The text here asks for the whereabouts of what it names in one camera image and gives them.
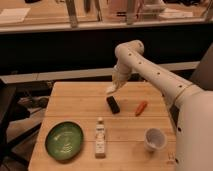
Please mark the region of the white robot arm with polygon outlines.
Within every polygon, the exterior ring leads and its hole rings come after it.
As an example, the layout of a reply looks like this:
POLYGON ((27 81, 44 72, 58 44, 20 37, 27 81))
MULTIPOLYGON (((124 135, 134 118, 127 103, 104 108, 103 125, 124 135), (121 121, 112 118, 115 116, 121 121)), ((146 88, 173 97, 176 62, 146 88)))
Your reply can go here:
POLYGON ((175 171, 213 171, 213 91, 145 59, 139 40, 116 46, 115 90, 135 70, 179 109, 176 132, 175 171))

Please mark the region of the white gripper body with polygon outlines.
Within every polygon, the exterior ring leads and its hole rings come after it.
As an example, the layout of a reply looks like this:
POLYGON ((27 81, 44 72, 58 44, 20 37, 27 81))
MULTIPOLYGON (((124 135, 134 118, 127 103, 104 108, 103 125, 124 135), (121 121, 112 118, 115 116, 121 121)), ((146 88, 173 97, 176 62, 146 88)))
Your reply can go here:
POLYGON ((114 66, 112 83, 115 89, 121 88, 129 79, 129 74, 123 72, 117 65, 114 66))

